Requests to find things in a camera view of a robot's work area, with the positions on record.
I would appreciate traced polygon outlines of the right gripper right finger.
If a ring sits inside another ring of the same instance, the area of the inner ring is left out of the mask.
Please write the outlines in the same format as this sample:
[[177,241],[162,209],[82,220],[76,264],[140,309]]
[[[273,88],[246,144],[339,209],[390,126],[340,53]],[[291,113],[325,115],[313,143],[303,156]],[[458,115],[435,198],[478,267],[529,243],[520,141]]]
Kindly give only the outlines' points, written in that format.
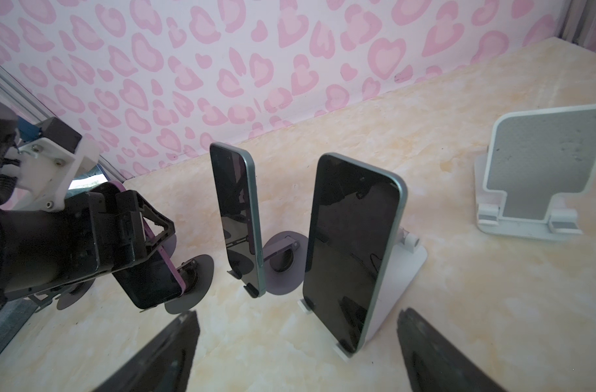
[[412,308],[400,312],[397,335],[413,391],[504,390]]

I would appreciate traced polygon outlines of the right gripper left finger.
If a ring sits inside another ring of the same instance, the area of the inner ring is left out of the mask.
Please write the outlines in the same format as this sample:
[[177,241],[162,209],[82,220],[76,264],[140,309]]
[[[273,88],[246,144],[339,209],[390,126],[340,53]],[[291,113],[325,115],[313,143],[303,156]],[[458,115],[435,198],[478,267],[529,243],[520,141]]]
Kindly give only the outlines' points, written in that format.
[[196,312],[183,312],[96,390],[185,391],[199,336]]

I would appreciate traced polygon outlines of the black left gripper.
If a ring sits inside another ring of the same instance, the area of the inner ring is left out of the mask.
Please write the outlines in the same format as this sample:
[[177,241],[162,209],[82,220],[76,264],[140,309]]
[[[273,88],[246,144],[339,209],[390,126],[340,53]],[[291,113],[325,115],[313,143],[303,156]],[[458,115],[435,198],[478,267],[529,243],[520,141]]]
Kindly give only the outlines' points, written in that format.
[[4,295],[29,296],[36,311],[80,282],[147,261],[175,235],[174,222],[134,190],[78,194],[62,212],[4,212],[3,224]]

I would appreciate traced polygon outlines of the purple phone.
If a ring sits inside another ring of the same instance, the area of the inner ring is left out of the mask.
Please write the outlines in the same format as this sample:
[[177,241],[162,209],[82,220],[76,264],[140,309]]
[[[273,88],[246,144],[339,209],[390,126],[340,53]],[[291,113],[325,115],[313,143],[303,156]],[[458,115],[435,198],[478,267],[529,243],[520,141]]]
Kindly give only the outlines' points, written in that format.
[[[113,188],[117,215],[116,195],[127,189],[116,181],[110,181],[108,185]],[[122,241],[119,246],[122,255],[117,258],[112,275],[139,309],[155,307],[184,293],[185,283],[169,260],[164,246],[144,262],[130,262],[123,250]]]

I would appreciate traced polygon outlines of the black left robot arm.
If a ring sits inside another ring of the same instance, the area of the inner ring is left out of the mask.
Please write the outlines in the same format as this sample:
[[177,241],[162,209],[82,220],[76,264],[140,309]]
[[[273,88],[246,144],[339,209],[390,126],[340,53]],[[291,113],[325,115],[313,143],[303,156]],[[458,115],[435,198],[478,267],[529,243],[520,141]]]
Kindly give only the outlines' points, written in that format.
[[32,125],[0,102],[0,305],[47,305],[107,274],[142,310],[184,293],[170,219],[118,181],[69,194],[98,156],[60,119]]

